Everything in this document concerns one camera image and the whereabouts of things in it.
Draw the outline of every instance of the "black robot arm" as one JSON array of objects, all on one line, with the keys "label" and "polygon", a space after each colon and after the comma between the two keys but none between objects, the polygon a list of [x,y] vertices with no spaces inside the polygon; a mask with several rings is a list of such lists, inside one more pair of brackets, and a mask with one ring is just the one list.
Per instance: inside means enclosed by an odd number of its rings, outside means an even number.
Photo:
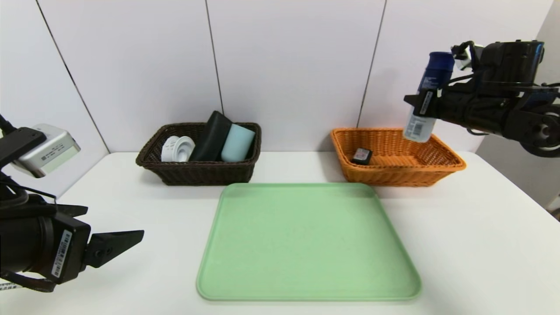
[{"label": "black robot arm", "polygon": [[[544,55],[540,41],[493,43],[468,41],[451,48],[469,76],[450,80],[439,90],[422,89],[404,100],[414,115],[432,117],[521,143],[533,155],[560,157],[560,84],[534,84]],[[470,79],[465,83],[453,82]]]},{"label": "black robot arm", "polygon": [[[56,284],[75,279],[86,266],[98,268],[138,244],[143,230],[92,234],[75,217],[87,207],[47,203],[39,194],[17,184],[2,168],[46,140],[31,128],[13,128],[0,115],[0,278],[23,287],[52,292]],[[33,279],[18,272],[35,272]]]}]

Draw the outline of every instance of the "light blue cup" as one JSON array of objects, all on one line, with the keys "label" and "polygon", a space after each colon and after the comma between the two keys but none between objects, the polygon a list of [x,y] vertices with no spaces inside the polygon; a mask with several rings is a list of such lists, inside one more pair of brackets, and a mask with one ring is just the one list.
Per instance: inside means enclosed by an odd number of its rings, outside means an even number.
[{"label": "light blue cup", "polygon": [[245,160],[254,138],[254,131],[232,124],[230,133],[227,134],[226,143],[223,145],[222,160],[224,162],[241,162]]}]

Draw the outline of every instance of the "white plastic bottle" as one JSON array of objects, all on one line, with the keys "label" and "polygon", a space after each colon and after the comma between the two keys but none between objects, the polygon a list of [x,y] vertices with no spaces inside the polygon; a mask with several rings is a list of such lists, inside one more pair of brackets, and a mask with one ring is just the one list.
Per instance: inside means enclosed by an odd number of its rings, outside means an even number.
[{"label": "white plastic bottle", "polygon": [[[453,73],[455,60],[451,53],[432,52],[430,61],[420,81],[420,89],[437,89],[449,81]],[[431,117],[418,117],[414,114],[414,107],[408,114],[408,123],[403,130],[403,136],[411,141],[426,142],[430,139],[436,119]]]}]

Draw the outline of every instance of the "mint green container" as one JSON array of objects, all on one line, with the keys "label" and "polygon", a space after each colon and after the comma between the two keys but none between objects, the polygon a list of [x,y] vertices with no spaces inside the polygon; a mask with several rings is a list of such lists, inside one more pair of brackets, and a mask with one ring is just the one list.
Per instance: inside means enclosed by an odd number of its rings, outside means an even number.
[{"label": "mint green container", "polygon": [[197,289],[208,300],[407,300],[421,281],[369,186],[233,184]]}]

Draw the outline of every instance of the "dark brown wicker basket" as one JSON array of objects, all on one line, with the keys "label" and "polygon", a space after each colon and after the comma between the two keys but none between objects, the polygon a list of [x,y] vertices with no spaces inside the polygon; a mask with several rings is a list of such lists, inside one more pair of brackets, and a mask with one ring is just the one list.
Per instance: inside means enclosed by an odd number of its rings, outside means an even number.
[{"label": "dark brown wicker basket", "polygon": [[161,148],[170,136],[188,136],[197,143],[206,123],[177,123],[161,127],[142,148],[136,157],[136,164],[156,173],[170,186],[224,186],[233,183],[247,183],[253,175],[255,163],[260,155],[260,126],[256,123],[237,123],[255,132],[255,140],[249,148],[247,159],[236,163],[162,162]]}]

